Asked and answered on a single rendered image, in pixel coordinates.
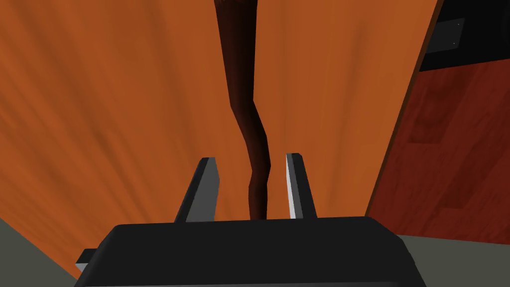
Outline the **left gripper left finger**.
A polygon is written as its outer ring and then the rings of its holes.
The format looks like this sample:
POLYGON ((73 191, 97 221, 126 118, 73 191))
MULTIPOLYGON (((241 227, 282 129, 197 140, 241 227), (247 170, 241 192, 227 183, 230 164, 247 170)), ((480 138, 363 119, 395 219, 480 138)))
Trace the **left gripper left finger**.
POLYGON ((215 158, 200 159, 174 222, 215 221, 219 185, 215 158))

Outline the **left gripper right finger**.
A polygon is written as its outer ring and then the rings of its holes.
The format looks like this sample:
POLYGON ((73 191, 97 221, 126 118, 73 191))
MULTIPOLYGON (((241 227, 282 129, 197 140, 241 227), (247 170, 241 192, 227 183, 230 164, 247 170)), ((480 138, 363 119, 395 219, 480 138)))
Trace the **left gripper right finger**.
POLYGON ((317 218, 303 157, 299 153, 287 153, 285 157, 290 218, 317 218))

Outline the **orange wooden door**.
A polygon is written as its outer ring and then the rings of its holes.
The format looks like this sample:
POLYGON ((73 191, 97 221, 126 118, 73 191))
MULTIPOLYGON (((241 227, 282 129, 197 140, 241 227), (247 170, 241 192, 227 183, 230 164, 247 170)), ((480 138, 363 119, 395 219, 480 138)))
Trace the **orange wooden door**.
MULTIPOLYGON (((258 0, 267 216, 300 153, 320 217, 366 212, 441 0, 258 0)), ((0 218, 73 277, 118 224, 173 221, 200 158, 249 218, 214 0, 0 0, 0 218)))

